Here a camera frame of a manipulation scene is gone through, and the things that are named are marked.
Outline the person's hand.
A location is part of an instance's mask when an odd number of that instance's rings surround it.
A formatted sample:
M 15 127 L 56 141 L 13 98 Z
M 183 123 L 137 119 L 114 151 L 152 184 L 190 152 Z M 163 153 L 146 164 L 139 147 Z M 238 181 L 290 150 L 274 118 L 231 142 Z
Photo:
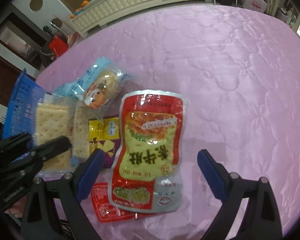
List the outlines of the person's hand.
M 23 217 L 25 205 L 26 205 L 27 197 L 21 198 L 19 201 L 13 204 L 12 207 L 5 211 L 6 214 L 12 214 L 17 218 Z

